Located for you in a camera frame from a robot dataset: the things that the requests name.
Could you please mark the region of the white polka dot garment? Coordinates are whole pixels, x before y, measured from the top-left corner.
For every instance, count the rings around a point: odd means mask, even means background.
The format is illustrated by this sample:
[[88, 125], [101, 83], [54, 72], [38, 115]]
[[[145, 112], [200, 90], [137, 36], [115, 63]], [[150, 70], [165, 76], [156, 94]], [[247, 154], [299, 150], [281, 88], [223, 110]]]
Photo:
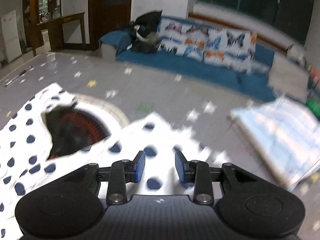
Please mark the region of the white polka dot garment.
[[49, 115], [69, 110], [73, 94], [52, 83], [27, 101], [1, 129], [1, 239], [19, 239], [22, 233], [15, 218], [17, 202], [35, 189], [89, 163], [111, 166], [133, 159], [144, 151], [146, 164], [138, 194], [172, 194], [174, 189], [189, 194], [191, 186], [178, 183], [175, 150], [189, 160], [207, 161], [220, 167], [228, 161], [225, 152], [212, 152], [193, 139], [191, 128], [173, 129], [158, 113], [120, 127], [111, 112], [103, 112], [111, 134], [97, 143], [84, 135], [80, 145], [54, 141]]

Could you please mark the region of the round table heater insert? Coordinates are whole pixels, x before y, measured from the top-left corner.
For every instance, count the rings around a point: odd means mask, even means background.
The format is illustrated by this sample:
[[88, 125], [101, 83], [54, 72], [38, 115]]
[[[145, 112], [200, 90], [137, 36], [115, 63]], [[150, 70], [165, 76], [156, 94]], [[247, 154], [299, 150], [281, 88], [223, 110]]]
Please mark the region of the round table heater insert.
[[48, 160], [87, 152], [130, 124], [115, 105], [84, 94], [74, 94], [70, 106], [56, 106], [44, 113], [43, 122], [52, 138]]

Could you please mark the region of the grey star tablecloth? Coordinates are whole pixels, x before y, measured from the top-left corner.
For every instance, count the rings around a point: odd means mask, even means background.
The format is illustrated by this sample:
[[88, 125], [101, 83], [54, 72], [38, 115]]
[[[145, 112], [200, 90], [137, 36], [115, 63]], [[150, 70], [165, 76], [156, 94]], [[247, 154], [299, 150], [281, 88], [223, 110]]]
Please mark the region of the grey star tablecloth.
[[[33, 67], [10, 86], [5, 84]], [[173, 129], [228, 161], [210, 166], [214, 202], [189, 194], [138, 194], [127, 183], [127, 203], [107, 204], [111, 166], [89, 163], [25, 194], [16, 204], [19, 239], [319, 239], [319, 170], [292, 191], [279, 184], [240, 126], [238, 107], [260, 106], [241, 94], [151, 67], [107, 62], [83, 54], [45, 53], [1, 70], [1, 129], [35, 94], [57, 83], [119, 108], [130, 124], [158, 113]]]

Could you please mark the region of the folded striped blanket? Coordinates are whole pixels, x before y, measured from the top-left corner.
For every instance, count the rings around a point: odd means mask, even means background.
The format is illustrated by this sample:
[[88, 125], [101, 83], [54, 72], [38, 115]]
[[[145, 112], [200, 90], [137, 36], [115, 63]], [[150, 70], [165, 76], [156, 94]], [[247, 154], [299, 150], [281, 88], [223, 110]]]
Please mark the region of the folded striped blanket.
[[260, 106], [234, 108], [229, 116], [281, 187], [292, 191], [319, 170], [319, 120], [308, 107], [282, 96]]

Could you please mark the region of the blue sofa bench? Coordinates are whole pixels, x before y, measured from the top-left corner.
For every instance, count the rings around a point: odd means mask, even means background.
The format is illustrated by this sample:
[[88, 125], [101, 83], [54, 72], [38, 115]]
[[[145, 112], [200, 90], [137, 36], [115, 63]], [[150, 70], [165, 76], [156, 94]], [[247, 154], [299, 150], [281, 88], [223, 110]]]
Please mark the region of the blue sofa bench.
[[[161, 16], [162, 18], [212, 27], [180, 18]], [[242, 94], [264, 102], [273, 101], [281, 93], [281, 90], [272, 86], [269, 80], [270, 71], [274, 68], [276, 53], [274, 50], [268, 49], [258, 42], [256, 44], [252, 70], [248, 73], [237, 72], [231, 68], [205, 64], [164, 51], [157, 50], [153, 54], [144, 54], [127, 50], [127, 47], [131, 44], [131, 35], [129, 34], [130, 23], [105, 34], [99, 40], [101, 46], [109, 45], [115, 48], [115, 58], [118, 61], [129, 61], [191, 76], [239, 91]]]

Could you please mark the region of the butterfly print cushion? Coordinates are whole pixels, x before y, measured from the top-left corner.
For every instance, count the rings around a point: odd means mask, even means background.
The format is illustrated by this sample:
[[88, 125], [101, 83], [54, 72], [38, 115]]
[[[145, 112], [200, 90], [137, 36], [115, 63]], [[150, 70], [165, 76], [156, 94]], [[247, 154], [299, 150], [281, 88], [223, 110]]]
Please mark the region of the butterfly print cushion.
[[252, 70], [257, 44], [254, 32], [162, 18], [157, 33], [162, 39], [159, 51], [237, 72]]

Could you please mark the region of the black bag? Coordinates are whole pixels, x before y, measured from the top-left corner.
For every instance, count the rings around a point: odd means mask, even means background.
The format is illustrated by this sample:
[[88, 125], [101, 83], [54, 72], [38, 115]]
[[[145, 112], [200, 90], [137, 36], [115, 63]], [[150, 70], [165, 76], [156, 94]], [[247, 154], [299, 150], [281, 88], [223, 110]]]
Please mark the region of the black bag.
[[161, 16], [162, 10], [154, 10], [140, 15], [131, 22], [129, 27], [131, 44], [127, 50], [144, 54], [156, 53], [162, 40], [157, 34]]

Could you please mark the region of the green bowl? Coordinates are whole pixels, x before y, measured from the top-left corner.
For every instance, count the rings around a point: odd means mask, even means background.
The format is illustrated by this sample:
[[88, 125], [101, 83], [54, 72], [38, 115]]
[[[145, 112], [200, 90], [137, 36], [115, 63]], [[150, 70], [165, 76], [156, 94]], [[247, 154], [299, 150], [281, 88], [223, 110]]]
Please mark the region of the green bowl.
[[320, 103], [315, 99], [309, 98], [305, 105], [312, 111], [314, 116], [319, 120], [320, 119]]

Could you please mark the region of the black pen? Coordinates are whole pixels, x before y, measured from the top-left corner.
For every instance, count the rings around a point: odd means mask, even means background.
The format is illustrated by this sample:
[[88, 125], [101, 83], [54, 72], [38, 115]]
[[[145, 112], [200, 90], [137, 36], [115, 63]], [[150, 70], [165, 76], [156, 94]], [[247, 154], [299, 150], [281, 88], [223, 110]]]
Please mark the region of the black pen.
[[10, 86], [14, 81], [16, 81], [19, 77], [22, 77], [24, 74], [26, 74], [28, 71], [33, 70], [32, 66], [29, 66], [28, 68], [22, 70], [18, 75], [16, 75], [14, 78], [12, 78], [11, 80], [9, 80], [6, 84], [5, 87]]

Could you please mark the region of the wooden side table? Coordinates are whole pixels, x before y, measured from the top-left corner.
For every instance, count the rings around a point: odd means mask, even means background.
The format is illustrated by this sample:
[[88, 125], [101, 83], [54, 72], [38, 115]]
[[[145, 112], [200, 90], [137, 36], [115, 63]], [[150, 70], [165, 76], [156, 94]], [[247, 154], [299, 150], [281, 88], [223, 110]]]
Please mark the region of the wooden side table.
[[[85, 21], [84, 12], [61, 16], [52, 20], [38, 23], [36, 28], [48, 30], [49, 44], [51, 51], [59, 50], [83, 50], [86, 51]], [[63, 32], [63, 25], [69, 22], [79, 21], [81, 31], [81, 43], [66, 43]]]

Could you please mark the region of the dark wooden door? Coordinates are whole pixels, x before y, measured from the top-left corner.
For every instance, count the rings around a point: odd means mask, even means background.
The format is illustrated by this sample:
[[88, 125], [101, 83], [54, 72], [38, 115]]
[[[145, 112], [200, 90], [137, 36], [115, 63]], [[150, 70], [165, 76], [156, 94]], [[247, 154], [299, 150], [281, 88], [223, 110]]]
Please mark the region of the dark wooden door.
[[129, 23], [132, 0], [88, 0], [90, 50], [97, 50], [99, 39]]

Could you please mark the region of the white refrigerator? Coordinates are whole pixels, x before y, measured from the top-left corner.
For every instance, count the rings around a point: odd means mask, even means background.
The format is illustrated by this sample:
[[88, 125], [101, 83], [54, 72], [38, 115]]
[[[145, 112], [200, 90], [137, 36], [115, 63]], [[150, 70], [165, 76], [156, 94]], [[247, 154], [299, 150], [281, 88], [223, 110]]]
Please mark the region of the white refrigerator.
[[1, 51], [7, 63], [22, 55], [15, 10], [1, 16]]

